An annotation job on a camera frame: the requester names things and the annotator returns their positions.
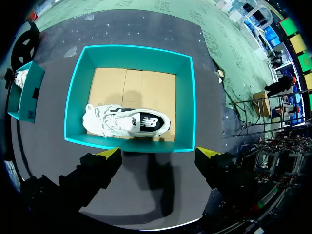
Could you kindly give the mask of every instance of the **green floor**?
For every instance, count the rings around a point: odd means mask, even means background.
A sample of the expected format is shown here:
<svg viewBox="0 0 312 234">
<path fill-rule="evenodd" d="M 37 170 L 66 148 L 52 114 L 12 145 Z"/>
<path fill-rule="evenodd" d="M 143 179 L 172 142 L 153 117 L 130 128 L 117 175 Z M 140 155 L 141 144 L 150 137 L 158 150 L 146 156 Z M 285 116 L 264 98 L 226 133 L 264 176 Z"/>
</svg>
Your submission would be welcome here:
<svg viewBox="0 0 312 234">
<path fill-rule="evenodd" d="M 214 0 L 63 0 L 40 16 L 36 25 L 43 31 L 82 14 L 112 9 L 160 12 L 200 25 L 210 56 L 225 71 L 224 87 L 233 101 L 251 99 L 253 93 L 272 83 L 267 62 L 258 59 L 237 25 L 216 8 Z M 232 108 L 228 97 L 227 106 Z M 248 122 L 256 122 L 254 109 L 251 105 L 247 109 Z"/>
</svg>

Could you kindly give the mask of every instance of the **white shoe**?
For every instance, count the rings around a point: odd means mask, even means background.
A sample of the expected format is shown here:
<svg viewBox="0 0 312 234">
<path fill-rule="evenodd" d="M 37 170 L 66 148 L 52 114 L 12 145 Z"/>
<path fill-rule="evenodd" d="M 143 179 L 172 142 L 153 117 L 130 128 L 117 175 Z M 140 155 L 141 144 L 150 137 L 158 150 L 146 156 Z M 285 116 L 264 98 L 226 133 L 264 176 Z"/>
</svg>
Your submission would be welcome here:
<svg viewBox="0 0 312 234">
<path fill-rule="evenodd" d="M 120 105 L 86 106 L 82 125 L 90 133 L 106 137 L 159 137 L 170 129 L 169 118 L 148 109 L 127 109 Z"/>
</svg>

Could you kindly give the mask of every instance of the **gray floor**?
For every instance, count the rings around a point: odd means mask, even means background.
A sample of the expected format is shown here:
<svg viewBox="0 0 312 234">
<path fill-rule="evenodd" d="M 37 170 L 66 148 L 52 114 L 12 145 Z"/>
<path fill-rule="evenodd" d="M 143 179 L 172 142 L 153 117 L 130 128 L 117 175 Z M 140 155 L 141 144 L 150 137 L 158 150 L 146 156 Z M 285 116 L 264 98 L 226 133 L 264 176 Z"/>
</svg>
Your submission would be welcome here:
<svg viewBox="0 0 312 234">
<path fill-rule="evenodd" d="M 111 10 L 57 24 L 41 34 L 35 62 L 46 71 L 39 92 L 36 123 L 12 120 L 12 139 L 24 179 L 46 175 L 58 183 L 87 152 L 101 150 L 66 142 L 63 137 L 68 86 L 85 45 L 134 44 L 193 57 L 197 127 L 196 146 L 224 152 L 221 90 L 198 25 L 169 15 Z M 132 229 L 158 229 L 200 218 L 210 188 L 195 167 L 194 152 L 123 152 L 123 165 L 107 190 L 100 190 L 80 212 Z"/>
</svg>

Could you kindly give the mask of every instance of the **teal box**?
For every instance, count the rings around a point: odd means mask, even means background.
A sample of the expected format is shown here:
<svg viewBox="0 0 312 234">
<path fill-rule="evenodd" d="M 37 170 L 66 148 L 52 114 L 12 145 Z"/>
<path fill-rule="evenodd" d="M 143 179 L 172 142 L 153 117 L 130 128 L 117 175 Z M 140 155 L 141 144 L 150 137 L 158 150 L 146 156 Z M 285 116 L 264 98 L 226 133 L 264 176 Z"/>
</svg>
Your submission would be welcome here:
<svg viewBox="0 0 312 234">
<path fill-rule="evenodd" d="M 176 75 L 175 142 L 95 136 L 86 133 L 82 116 L 96 68 L 126 68 Z M 196 98 L 192 57 L 134 45 L 92 45 L 83 48 L 67 94 L 64 137 L 85 146 L 128 152 L 188 152 L 195 146 Z"/>
<path fill-rule="evenodd" d="M 22 66 L 17 71 L 28 69 L 24 88 L 12 84 L 8 101 L 8 114 L 17 120 L 35 122 L 36 106 L 44 70 L 34 62 Z"/>
</svg>

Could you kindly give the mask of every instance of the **cardboard box bottom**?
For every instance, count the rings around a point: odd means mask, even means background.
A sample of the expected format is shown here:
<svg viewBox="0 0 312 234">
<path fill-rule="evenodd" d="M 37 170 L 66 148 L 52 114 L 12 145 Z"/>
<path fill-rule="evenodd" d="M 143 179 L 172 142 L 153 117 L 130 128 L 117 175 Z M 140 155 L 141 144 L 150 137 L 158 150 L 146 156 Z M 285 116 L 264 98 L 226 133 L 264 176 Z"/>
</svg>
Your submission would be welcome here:
<svg viewBox="0 0 312 234">
<path fill-rule="evenodd" d="M 96 68 L 89 103 L 93 106 L 118 104 L 123 108 L 152 109 L 166 114 L 171 121 L 170 130 L 158 138 L 115 138 L 175 141 L 176 75 L 120 68 Z"/>
</svg>

